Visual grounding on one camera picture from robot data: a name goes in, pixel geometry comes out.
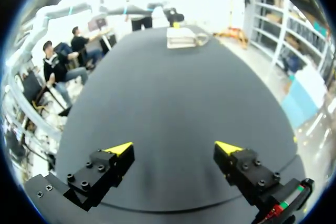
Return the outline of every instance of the man sitting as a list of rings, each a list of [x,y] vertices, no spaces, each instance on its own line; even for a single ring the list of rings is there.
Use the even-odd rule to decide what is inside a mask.
[[[71,41],[71,47],[74,52],[79,52],[84,60],[84,55],[86,56],[86,60],[92,60],[93,66],[96,65],[97,61],[103,56],[102,51],[99,49],[92,50],[90,52],[86,52],[85,45],[93,40],[95,40],[97,37],[101,36],[101,34],[97,34],[96,36],[92,38],[84,38],[80,36],[80,31],[78,29],[78,26],[74,27],[72,29],[73,39]]]
[[[48,85],[53,85],[55,87],[55,89],[62,95],[67,106],[70,107],[72,102],[67,91],[66,82],[75,79],[78,76],[81,76],[83,85],[88,80],[86,68],[80,67],[68,71],[65,66],[69,60],[77,58],[79,53],[72,52],[67,56],[57,54],[54,52],[51,41],[44,43],[43,51],[46,54],[46,58],[44,59],[44,77],[46,82]]]

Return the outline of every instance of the black pants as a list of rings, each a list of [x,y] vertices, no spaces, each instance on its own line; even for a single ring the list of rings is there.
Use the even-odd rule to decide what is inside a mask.
[[[140,20],[132,20],[132,30],[133,31],[141,30],[142,25],[146,29],[152,28],[152,17],[146,17]]]

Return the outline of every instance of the shelf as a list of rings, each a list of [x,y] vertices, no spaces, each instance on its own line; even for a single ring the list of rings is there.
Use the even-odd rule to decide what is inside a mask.
[[[292,47],[287,41],[284,41],[283,44],[288,47],[294,54],[296,54],[304,63],[306,63],[307,65],[310,64],[309,60],[302,53]]]
[[[271,60],[273,60],[274,52],[271,49],[264,47],[253,40],[251,40],[250,43],[254,45],[256,48],[258,48],[260,51],[262,51],[264,54],[266,54],[269,58],[271,58]],[[284,64],[279,59],[277,59],[277,64],[281,68],[284,68]]]
[[[266,37],[270,38],[271,40],[275,41],[276,43],[278,43],[279,39],[277,37],[275,37],[273,34],[270,34],[260,28],[257,27],[253,27],[253,29],[263,35],[265,35]]]
[[[314,29],[314,27],[312,26],[312,24],[307,24],[306,22],[298,19],[298,18],[295,18],[295,17],[292,17],[291,15],[289,15],[289,18],[291,18],[292,20],[294,20],[295,22],[307,27],[309,30],[311,30],[315,35],[319,36],[320,38],[322,39],[326,39],[325,36],[323,36],[322,34],[320,34],[318,31],[316,31]]]
[[[323,58],[322,53],[315,46],[313,46],[309,41],[307,41],[305,38],[303,38],[301,35],[299,35],[298,33],[296,33],[295,31],[293,31],[289,28],[287,28],[287,32],[289,32],[290,34],[292,34],[293,36],[295,36],[296,38],[301,40],[303,43],[305,43],[320,58]]]
[[[269,23],[271,23],[272,25],[275,25],[275,26],[281,28],[281,24],[279,24],[279,23],[275,23],[275,22],[273,22],[272,20],[269,20],[268,18],[266,18],[266,17],[264,17],[264,16],[255,15],[254,17],[255,17],[255,18],[259,18],[259,19],[261,19],[261,20],[264,20],[264,21],[266,21],[266,22],[269,22]]]
[[[274,5],[268,5],[268,4],[264,4],[264,3],[256,3],[256,5],[267,8],[267,9],[271,9],[271,10],[276,10],[277,12],[283,13],[284,9],[278,7],[278,6],[274,6]]]

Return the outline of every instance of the black shirt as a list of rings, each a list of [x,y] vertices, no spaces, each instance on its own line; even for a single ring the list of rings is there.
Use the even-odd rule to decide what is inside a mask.
[[[69,63],[68,57],[62,54],[54,54],[50,59],[44,60],[44,77],[49,80],[50,75],[54,73],[56,82],[64,82],[68,72],[65,64]]]
[[[85,44],[89,42],[89,39],[80,37],[80,36],[74,36],[74,38],[71,41],[71,47],[74,52],[81,52],[83,49],[85,49]]]

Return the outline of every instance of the black table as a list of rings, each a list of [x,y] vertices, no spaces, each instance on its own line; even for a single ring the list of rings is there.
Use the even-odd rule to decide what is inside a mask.
[[[215,141],[258,151],[284,183],[304,178],[280,105],[214,38],[203,47],[167,49],[166,28],[148,29],[127,35],[109,54],[71,109],[56,165],[65,181],[92,151],[134,142],[135,162],[123,182],[92,210],[99,218],[248,223],[256,209],[215,165]]]

